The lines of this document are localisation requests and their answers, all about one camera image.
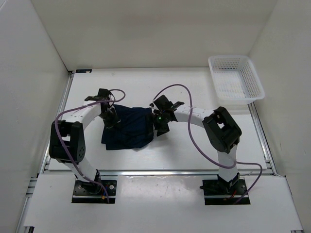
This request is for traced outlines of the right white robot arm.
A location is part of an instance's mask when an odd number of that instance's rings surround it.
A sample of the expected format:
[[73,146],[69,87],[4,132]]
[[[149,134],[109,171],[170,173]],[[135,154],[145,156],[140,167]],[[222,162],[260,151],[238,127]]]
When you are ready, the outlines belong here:
[[237,145],[242,131],[224,107],[206,110],[186,106],[183,102],[172,103],[165,95],[154,100],[150,107],[157,136],[169,132],[169,122],[186,122],[205,129],[210,144],[216,149],[219,167],[218,188],[224,194],[236,188],[240,174],[237,169]]

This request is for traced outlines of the navy blue shorts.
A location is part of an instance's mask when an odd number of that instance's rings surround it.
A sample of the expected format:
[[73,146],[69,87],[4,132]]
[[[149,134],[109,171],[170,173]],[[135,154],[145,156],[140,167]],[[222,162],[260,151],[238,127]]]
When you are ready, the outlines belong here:
[[110,129],[104,127],[101,138],[106,150],[141,149],[153,141],[151,108],[115,105],[115,110],[120,122]]

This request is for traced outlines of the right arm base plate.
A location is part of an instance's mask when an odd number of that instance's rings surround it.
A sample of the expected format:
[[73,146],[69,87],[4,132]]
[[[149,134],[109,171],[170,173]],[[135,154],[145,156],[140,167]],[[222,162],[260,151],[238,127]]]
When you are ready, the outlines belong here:
[[217,180],[202,180],[200,189],[204,192],[206,206],[232,205],[247,191],[244,179],[239,179],[229,191],[222,189]]

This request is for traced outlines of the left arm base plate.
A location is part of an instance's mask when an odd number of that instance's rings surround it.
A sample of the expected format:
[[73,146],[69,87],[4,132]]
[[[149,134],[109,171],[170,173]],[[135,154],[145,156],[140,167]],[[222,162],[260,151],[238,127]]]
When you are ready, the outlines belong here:
[[73,188],[72,203],[114,204],[116,201],[117,180],[101,180],[108,197],[100,185],[76,180]]

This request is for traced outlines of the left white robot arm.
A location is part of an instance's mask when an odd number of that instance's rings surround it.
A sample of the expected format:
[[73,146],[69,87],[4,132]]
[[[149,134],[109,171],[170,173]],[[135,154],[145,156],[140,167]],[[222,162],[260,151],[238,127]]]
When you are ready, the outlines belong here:
[[85,98],[83,106],[61,112],[51,125],[50,157],[67,166],[91,194],[101,191],[102,182],[86,158],[84,130],[97,117],[108,129],[119,125],[116,102],[111,90],[100,88],[97,95]]

